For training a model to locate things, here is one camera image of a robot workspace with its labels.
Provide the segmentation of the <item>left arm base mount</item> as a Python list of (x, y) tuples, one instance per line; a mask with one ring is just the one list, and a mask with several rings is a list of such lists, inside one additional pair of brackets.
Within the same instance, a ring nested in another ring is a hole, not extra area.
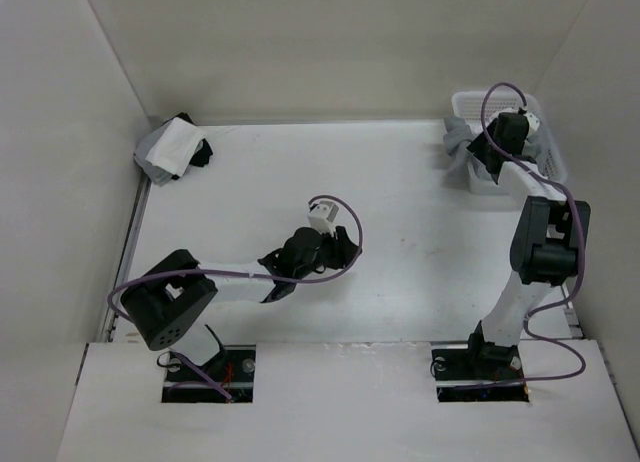
[(212, 387), (192, 369), (184, 366), (173, 352), (161, 353), (156, 365), (164, 370), (161, 401), (180, 404), (252, 403), (256, 374), (255, 345), (227, 345), (226, 354), (213, 362), (209, 376), (231, 395), (230, 399)]

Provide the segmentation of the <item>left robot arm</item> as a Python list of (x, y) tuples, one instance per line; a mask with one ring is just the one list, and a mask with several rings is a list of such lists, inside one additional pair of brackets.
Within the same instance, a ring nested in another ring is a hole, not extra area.
[(150, 350), (189, 358), (192, 371), (210, 381), (221, 375), (225, 359), (222, 343), (199, 320), (211, 303), (277, 302), (304, 282), (324, 282), (326, 269), (333, 275), (346, 270), (360, 253), (343, 226), (299, 228), (257, 261), (217, 270), (201, 268), (188, 250), (179, 249), (132, 281), (120, 303)]

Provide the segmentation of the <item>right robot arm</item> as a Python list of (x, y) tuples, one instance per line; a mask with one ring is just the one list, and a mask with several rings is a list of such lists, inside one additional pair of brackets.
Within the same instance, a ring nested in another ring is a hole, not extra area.
[(477, 325), (464, 352), (473, 378), (500, 384), (521, 370), (517, 349), (543, 300), (568, 279), (584, 275), (590, 206), (544, 177), (524, 146), (540, 123), (524, 109), (495, 114), (468, 150), (521, 207), (511, 242), (511, 275), (496, 305)]

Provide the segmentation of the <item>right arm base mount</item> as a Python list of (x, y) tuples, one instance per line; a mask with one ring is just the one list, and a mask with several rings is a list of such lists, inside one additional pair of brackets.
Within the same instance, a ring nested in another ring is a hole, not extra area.
[(436, 348), (430, 372), (441, 403), (529, 402), (518, 356), (514, 362), (472, 360), (466, 349)]

